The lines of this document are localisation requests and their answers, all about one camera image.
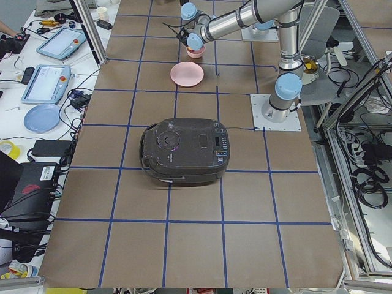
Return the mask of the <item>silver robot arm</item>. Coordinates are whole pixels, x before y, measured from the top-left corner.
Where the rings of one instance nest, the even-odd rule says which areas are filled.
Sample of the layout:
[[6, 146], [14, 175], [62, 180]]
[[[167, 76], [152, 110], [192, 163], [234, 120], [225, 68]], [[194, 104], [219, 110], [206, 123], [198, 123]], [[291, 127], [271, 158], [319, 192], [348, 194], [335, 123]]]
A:
[[208, 42], [256, 23], [269, 22], [280, 14], [277, 5], [271, 1], [248, 1], [235, 10], [216, 17], [198, 10], [194, 3], [187, 2], [181, 6], [184, 24], [177, 33], [177, 38], [185, 46], [199, 50]]
[[278, 27], [278, 76], [274, 91], [263, 103], [261, 114], [269, 123], [282, 123], [295, 111], [302, 90], [299, 22], [303, 1], [246, 1], [235, 9], [212, 16], [190, 1], [181, 1], [181, 42], [193, 50], [240, 30], [273, 22]]

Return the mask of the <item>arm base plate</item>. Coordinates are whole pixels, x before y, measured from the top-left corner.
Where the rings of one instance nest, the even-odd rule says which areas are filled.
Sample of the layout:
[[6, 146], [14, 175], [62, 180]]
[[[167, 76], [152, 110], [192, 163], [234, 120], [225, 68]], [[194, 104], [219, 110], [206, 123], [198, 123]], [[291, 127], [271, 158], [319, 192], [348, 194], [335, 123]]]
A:
[[271, 26], [263, 27], [253, 24], [248, 28], [241, 30], [242, 41], [244, 42], [278, 42], [277, 26], [273, 23]]
[[250, 99], [255, 130], [301, 132], [294, 103], [289, 110], [277, 110], [270, 105], [270, 94], [250, 94]]

